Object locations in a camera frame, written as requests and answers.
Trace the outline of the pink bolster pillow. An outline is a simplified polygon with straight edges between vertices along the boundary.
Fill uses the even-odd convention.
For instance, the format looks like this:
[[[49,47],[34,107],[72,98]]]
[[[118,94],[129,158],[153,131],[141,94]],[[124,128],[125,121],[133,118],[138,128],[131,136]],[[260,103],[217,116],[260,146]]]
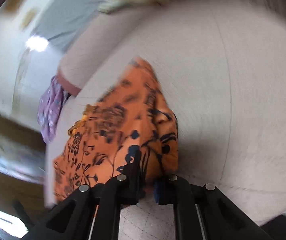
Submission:
[[[59,62],[57,80],[63,89],[78,95],[118,44],[158,8],[149,5],[95,16]]]

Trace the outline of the orange black floral blouse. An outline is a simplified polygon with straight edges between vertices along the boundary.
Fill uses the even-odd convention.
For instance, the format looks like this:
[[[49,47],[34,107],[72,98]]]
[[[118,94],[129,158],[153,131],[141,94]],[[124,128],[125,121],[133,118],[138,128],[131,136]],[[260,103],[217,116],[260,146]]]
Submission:
[[[178,168],[177,118],[152,66],[141,58],[68,130],[53,161],[55,200],[62,202],[83,184],[106,183],[137,155],[144,186]]]

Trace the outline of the purple floral cloth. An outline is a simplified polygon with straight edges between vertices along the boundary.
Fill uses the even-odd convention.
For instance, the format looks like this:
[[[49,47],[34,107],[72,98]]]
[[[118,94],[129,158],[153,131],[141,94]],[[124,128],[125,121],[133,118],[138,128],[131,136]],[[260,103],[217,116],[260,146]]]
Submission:
[[[57,76],[53,76],[48,89],[40,97],[37,120],[44,143],[55,137],[58,119],[70,94],[62,87]]]

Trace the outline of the quilted beige bed cover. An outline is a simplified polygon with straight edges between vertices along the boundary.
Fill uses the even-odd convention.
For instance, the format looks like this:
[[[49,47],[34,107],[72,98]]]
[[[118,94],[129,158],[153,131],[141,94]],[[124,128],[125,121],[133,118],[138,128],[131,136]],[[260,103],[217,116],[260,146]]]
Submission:
[[[286,211],[286,21],[235,1],[177,0],[159,7],[112,51],[63,106],[46,147],[44,201],[68,130],[135,59],[153,68],[178,122],[178,168],[143,185],[120,211],[118,239],[176,239],[172,205],[155,183],[176,175],[217,187],[261,229]]]

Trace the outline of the small brown wall plaque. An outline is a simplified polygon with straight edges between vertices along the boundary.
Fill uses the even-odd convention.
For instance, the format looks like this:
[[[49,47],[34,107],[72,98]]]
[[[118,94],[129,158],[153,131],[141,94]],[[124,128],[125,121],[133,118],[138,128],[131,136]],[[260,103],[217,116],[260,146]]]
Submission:
[[[20,29],[25,30],[35,20],[39,13],[39,8],[31,8],[25,13],[25,16],[21,22]]]

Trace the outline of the grey pillow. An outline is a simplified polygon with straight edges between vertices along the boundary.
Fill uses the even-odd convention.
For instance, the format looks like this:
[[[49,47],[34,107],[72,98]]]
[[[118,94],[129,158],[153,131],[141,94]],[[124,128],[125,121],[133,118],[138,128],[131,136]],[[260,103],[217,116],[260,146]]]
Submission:
[[[98,13],[103,0],[53,0],[32,31],[51,46],[66,52]]]

